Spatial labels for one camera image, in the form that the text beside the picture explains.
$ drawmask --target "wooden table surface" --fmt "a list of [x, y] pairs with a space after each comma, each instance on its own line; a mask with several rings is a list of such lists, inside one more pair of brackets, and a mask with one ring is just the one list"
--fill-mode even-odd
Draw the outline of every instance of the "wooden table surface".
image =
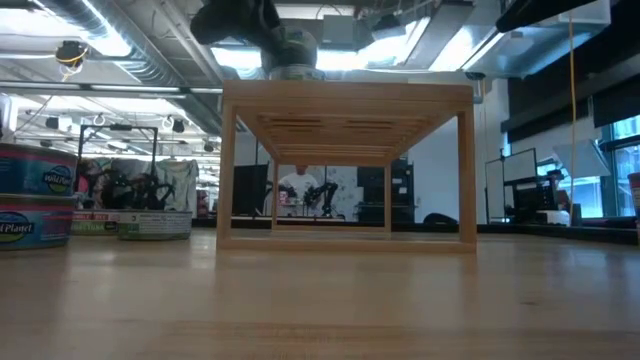
[[478, 255], [75, 238], [0, 253], [1, 359], [639, 359], [640, 252], [481, 235]]

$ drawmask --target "ceiling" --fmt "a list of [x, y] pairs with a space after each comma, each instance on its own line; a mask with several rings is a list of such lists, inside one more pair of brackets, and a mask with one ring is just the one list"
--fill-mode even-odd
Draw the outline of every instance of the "ceiling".
[[[29, 4], [33, 8], [27, 0], [11, 3]], [[163, 142], [159, 153], [206, 156], [204, 164], [217, 166], [216, 153], [203, 154], [203, 145], [205, 141], [219, 143], [221, 81], [238, 74], [259, 77], [260, 72], [255, 71], [260, 67], [259, 53], [255, 48], [228, 39], [212, 50], [193, 41], [188, 26], [202, 6], [201, 0], [38, 0], [38, 3], [48, 11], [0, 6], [0, 80], [61, 82], [66, 69], [54, 59], [55, 49], [62, 41], [76, 40], [88, 43], [92, 50], [81, 71], [67, 76], [67, 82], [148, 88], [144, 94], [131, 91], [131, 96], [126, 92], [110, 97], [92, 87], [83, 87], [84, 91], [76, 95], [61, 93], [59, 86], [38, 85], [29, 91], [16, 86], [9, 95], [19, 114], [18, 142], [39, 145], [42, 139], [52, 138], [55, 148], [74, 152], [82, 124], [153, 126], [159, 129]], [[554, 39], [557, 42], [567, 37], [564, 27], [558, 25], [561, 20], [556, 19], [549, 26], [520, 29], [515, 36], [499, 36], [496, 41], [494, 24], [500, 16], [499, 0], [276, 0], [276, 3], [285, 24], [302, 27], [319, 39], [319, 58], [329, 80], [473, 84], [459, 70], [474, 56], [478, 59], [467, 70], [490, 76], [518, 76], [529, 71], [520, 65], [523, 62], [518, 56], [530, 59], [532, 53], [540, 52], [541, 47], [537, 46], [550, 48]], [[87, 10], [86, 4], [92, 4], [93, 10]], [[345, 47], [322, 41], [325, 15], [342, 15], [348, 20], [359, 12], [364, 15], [354, 26], [365, 24], [366, 28], [381, 14], [394, 11], [406, 25], [407, 34], [403, 37], [374, 42], [360, 50], [355, 49], [357, 43], [349, 48], [350, 44]], [[597, 26], [581, 26], [577, 35], [589, 34], [584, 35], [586, 41], [603, 26], [606, 21]], [[527, 41], [517, 40], [522, 34]], [[527, 49], [518, 54], [516, 50], [523, 43]], [[249, 55], [239, 58], [238, 51]], [[170, 95], [158, 93], [162, 90], [158, 86], [175, 90]], [[183, 93], [187, 88], [204, 91]], [[34, 116], [43, 104], [46, 107], [41, 114]], [[47, 128], [49, 117], [64, 119], [61, 122], [65, 127]], [[185, 124], [184, 133], [171, 130], [171, 123], [176, 120]], [[151, 150], [140, 132], [101, 133], [108, 139], [94, 138], [96, 144], [89, 142], [85, 152], [136, 156]], [[106, 146], [108, 140], [118, 139], [129, 139], [135, 144], [130, 142], [130, 149], [124, 152]]]

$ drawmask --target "stacked cans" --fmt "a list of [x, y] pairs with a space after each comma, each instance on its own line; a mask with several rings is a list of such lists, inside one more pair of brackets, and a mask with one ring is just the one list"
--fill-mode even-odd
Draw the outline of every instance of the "stacked cans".
[[67, 244], [76, 165], [73, 154], [0, 143], [0, 250]]

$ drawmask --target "computer monitor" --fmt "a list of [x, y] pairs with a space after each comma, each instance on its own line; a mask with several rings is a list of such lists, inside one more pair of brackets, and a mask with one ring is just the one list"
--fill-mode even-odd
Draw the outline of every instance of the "computer monitor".
[[233, 171], [233, 215], [253, 216], [263, 211], [269, 165], [236, 166]]

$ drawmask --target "wooden frame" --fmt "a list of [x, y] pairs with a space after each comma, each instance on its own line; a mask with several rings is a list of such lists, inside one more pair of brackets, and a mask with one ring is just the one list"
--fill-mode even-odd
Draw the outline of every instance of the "wooden frame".
[[[475, 252], [476, 191], [473, 90], [458, 85], [226, 81], [218, 200], [218, 249]], [[457, 117], [460, 241], [400, 241], [391, 233], [391, 162]], [[383, 232], [376, 241], [299, 241], [231, 234], [236, 121], [240, 119], [280, 164], [379, 166], [385, 169], [384, 228], [287, 226], [277, 222], [273, 191], [272, 231]]]

